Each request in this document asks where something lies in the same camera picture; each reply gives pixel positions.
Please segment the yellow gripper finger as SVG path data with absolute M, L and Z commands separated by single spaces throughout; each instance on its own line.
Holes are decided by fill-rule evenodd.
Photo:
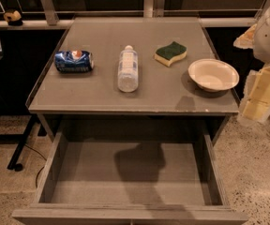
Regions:
M 233 46 L 239 49 L 252 49 L 255 29 L 255 24 L 250 26 L 244 34 L 234 41 Z
M 241 125 L 264 123 L 270 116 L 270 64 L 247 75 L 237 121 Z

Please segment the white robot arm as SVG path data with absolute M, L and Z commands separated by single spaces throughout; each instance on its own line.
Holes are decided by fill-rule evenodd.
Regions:
M 270 7 L 233 46 L 252 49 L 254 57 L 264 62 L 259 71 L 251 70 L 247 75 L 237 120 L 245 126 L 264 123 L 270 116 Z

